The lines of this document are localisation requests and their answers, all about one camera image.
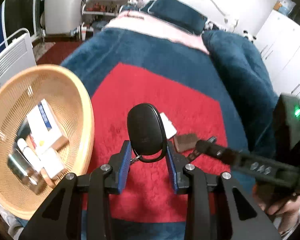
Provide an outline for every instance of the blue stripe on box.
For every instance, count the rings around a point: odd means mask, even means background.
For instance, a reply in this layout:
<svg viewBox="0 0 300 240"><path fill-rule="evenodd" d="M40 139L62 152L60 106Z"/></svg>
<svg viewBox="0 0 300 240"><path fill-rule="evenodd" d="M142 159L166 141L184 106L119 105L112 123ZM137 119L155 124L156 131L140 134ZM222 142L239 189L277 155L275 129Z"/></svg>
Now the blue stripe on box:
<svg viewBox="0 0 300 240"><path fill-rule="evenodd" d="M44 121L44 124L46 125L46 128L48 129L48 131L50 131L52 129L52 127L51 127L51 124L50 124L50 122L49 122L49 120L47 118L46 112L43 109L43 105L42 105L41 102L38 104L38 107L39 107L39 111L40 111L41 117L42 117L42 119Z"/></svg>

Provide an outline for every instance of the orange basket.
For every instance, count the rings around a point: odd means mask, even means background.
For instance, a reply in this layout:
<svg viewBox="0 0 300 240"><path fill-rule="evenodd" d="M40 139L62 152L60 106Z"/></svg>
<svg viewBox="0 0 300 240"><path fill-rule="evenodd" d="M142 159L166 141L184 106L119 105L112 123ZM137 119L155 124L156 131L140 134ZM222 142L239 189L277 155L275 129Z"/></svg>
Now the orange basket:
<svg viewBox="0 0 300 240"><path fill-rule="evenodd" d="M46 99L64 129L69 143L58 151L68 172L87 172L94 138L90 97L70 70L57 65L28 68L0 89L0 203L12 214L29 220L51 192L46 186L38 195L24 186L7 166L17 130L27 113Z"/></svg>

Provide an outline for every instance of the black oval object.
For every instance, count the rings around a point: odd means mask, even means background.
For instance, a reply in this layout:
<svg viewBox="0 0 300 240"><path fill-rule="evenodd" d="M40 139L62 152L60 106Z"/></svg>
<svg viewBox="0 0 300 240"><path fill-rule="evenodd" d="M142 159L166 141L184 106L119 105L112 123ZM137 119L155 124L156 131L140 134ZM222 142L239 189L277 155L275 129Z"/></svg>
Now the black oval object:
<svg viewBox="0 0 300 240"><path fill-rule="evenodd" d="M158 110L151 104L142 103L133 107L127 117L128 134L132 149L138 155L153 155L166 152L167 138Z"/></svg>

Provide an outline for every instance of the panda plush toy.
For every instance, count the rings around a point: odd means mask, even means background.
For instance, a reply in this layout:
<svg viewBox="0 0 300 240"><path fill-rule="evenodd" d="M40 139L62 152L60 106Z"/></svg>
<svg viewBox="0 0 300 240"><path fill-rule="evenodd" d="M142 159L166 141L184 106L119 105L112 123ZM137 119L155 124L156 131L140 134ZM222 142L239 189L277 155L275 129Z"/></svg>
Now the panda plush toy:
<svg viewBox="0 0 300 240"><path fill-rule="evenodd" d="M252 43L257 39L255 36L249 34L246 30L243 31L243 37L247 38Z"/></svg>

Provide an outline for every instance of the blue bedding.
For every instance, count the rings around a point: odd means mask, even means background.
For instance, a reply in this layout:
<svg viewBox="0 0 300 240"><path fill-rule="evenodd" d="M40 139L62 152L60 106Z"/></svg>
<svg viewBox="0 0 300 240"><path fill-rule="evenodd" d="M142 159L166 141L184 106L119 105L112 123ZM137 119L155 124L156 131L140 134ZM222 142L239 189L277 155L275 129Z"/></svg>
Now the blue bedding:
<svg viewBox="0 0 300 240"><path fill-rule="evenodd" d="M170 6L169 0L164 2L160 8ZM191 29L191 23L195 24L193 29L201 26L196 18L200 16L193 9L187 11L181 7L186 23L180 24L180 28ZM173 21L175 25L179 22L182 19ZM210 56L168 40L108 28L82 44L61 65L81 79L91 97L120 62L181 83L219 102L229 147L272 157L275 143L271 122L277 96L259 52L237 34L207 31L202 38ZM237 172L233 175L251 191L253 178ZM135 223L116 219L114 228L116 239L183 239L185 223Z"/></svg>

